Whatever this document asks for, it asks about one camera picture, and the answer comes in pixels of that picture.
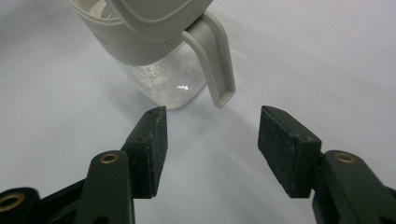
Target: white plastic lid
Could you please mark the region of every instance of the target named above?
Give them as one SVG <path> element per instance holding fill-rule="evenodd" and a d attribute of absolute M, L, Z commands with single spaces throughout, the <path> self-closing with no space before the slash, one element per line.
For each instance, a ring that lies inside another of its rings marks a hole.
<path fill-rule="evenodd" d="M 106 1 L 129 28 L 154 42 L 179 35 L 212 3 L 212 0 Z"/>

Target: white table surface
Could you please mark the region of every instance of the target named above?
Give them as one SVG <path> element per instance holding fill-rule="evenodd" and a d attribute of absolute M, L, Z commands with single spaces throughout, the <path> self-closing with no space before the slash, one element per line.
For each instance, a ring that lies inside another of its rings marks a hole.
<path fill-rule="evenodd" d="M 322 151 L 357 154 L 396 188 L 396 2 L 215 0 L 237 92 L 222 109 L 205 88 L 168 111 L 158 196 L 136 223 L 315 223 L 257 149 L 262 105 L 291 113 Z M 67 0 L 0 7 L 0 191 L 40 196 L 120 149 L 156 105 L 128 82 Z"/>

